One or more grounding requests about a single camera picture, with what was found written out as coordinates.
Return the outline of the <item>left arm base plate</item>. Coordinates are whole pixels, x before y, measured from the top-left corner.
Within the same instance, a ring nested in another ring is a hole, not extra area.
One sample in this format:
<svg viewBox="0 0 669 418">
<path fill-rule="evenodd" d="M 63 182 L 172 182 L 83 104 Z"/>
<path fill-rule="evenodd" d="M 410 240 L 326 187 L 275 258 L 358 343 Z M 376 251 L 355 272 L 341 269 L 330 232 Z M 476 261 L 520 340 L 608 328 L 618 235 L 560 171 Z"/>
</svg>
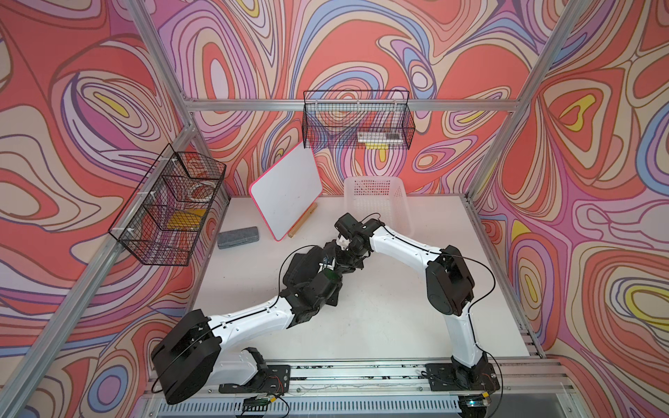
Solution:
<svg viewBox="0 0 669 418">
<path fill-rule="evenodd" d="M 243 385 L 219 385 L 220 394 L 270 394 L 283 395 L 289 391 L 292 367 L 289 365 L 269 365 Z"/>
</svg>

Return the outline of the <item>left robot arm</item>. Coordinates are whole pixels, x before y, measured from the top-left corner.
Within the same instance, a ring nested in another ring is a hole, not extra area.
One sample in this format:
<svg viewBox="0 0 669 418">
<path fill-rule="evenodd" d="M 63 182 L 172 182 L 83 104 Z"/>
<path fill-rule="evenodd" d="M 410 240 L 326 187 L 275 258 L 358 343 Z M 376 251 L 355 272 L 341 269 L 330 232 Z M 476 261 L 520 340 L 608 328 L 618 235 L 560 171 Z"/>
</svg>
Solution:
<svg viewBox="0 0 669 418">
<path fill-rule="evenodd" d="M 275 301 L 228 315 L 186 314 L 153 349 L 151 360 L 167 404 L 191 398 L 214 378 L 219 385 L 244 386 L 269 377 L 255 348 L 228 353 L 244 342 L 309 322 L 339 292 L 343 277 L 320 268 L 312 278 L 286 287 Z"/>
</svg>

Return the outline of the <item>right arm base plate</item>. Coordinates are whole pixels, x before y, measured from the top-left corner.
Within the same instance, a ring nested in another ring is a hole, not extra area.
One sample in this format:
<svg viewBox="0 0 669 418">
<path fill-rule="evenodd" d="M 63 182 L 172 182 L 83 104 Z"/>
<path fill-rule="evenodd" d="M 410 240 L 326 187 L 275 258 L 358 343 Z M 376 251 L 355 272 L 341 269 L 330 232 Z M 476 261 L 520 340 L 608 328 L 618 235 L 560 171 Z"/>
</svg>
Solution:
<svg viewBox="0 0 669 418">
<path fill-rule="evenodd" d="M 500 390 L 498 376 L 488 362 L 475 367 L 459 363 L 427 363 L 421 377 L 429 381 L 433 392 L 472 391 L 494 393 Z"/>
</svg>

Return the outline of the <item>black long pants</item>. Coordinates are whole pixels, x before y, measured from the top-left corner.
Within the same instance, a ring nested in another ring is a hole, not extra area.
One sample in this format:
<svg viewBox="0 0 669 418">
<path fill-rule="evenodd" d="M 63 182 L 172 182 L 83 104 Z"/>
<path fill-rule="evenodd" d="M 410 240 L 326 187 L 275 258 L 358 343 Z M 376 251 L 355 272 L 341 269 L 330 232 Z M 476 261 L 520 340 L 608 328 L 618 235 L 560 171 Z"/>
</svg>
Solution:
<svg viewBox="0 0 669 418">
<path fill-rule="evenodd" d="M 285 288 L 280 295 L 294 292 L 294 287 L 313 278 L 324 268 L 336 267 L 336 251 L 333 247 L 312 247 L 306 254 L 296 254 L 290 261 L 289 269 L 282 279 Z"/>
</svg>

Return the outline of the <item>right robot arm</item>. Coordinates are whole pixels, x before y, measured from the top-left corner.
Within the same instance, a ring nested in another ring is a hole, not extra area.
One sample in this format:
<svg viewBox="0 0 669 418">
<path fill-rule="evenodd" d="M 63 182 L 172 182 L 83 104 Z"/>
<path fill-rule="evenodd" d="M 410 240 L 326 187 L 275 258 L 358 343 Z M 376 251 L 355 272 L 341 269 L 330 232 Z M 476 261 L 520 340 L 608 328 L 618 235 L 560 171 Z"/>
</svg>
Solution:
<svg viewBox="0 0 669 418">
<path fill-rule="evenodd" d="M 489 360 L 477 344 L 470 319 L 475 280 L 466 264 L 468 257 L 454 246 L 438 248 L 412 240 L 379 219 L 362 223 L 344 214 L 334 227 L 338 232 L 336 269 L 352 273 L 364 268 L 367 257 L 382 254 L 423 273 L 428 302 L 446 321 L 456 373 L 473 381 L 484 372 Z"/>
</svg>

